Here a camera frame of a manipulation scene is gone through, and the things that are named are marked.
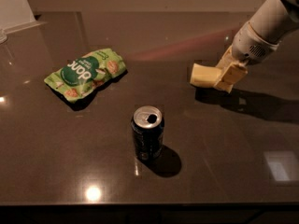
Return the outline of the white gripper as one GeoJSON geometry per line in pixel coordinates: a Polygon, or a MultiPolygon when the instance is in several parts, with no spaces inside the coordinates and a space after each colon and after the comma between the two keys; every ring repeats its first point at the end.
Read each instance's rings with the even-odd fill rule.
{"type": "Polygon", "coordinates": [[[278,44],[265,41],[247,21],[235,35],[232,46],[217,63],[216,67],[221,72],[213,87],[218,91],[230,93],[233,86],[248,73],[248,69],[242,63],[261,63],[277,49],[278,44]]]}

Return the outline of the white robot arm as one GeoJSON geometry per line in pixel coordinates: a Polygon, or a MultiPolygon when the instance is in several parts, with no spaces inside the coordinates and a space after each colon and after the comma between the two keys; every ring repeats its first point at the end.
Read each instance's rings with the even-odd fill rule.
{"type": "Polygon", "coordinates": [[[283,37],[299,28],[299,0],[265,0],[236,33],[216,65],[221,70],[213,87],[230,92],[248,73],[278,49],[283,37]]]}

